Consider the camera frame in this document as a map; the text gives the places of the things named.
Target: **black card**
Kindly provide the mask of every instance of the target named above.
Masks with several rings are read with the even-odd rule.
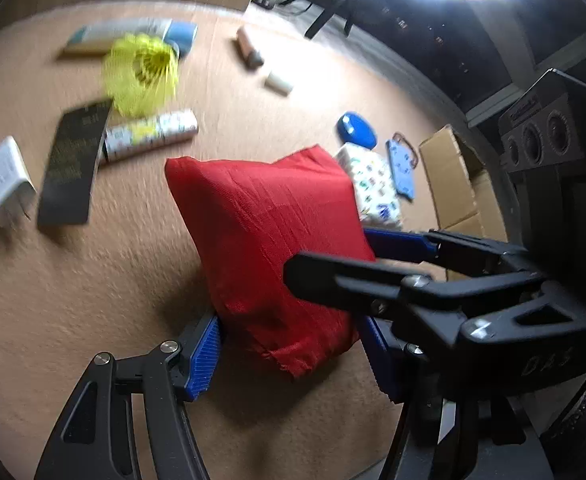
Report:
[[[93,103],[62,116],[42,183],[39,226],[88,222],[91,188],[111,103]]]

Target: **cardboard box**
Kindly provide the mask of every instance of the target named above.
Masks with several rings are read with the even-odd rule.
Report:
[[[420,144],[440,229],[508,241],[488,171],[448,125]],[[449,280],[461,275],[448,271]]]

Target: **brown strap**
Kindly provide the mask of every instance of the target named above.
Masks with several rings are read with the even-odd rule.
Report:
[[[409,142],[409,140],[406,137],[404,137],[404,135],[400,132],[395,132],[395,134],[393,135],[393,140],[399,143],[403,142],[404,144],[406,144],[406,146],[409,147],[409,149],[413,152],[413,160],[411,161],[411,167],[413,169],[417,168],[417,163],[420,161],[420,157],[417,155],[415,148]]]

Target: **red pouch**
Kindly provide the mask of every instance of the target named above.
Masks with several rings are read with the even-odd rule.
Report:
[[[301,250],[375,260],[353,184],[327,152],[273,164],[185,156],[164,171],[215,309],[242,346],[297,378],[357,341],[349,314],[297,300],[282,282]]]

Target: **blue card holder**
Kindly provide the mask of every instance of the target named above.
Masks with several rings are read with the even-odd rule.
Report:
[[[415,184],[413,183],[415,152],[411,153],[407,146],[395,139],[387,140],[387,152],[396,192],[412,201],[415,198]]]

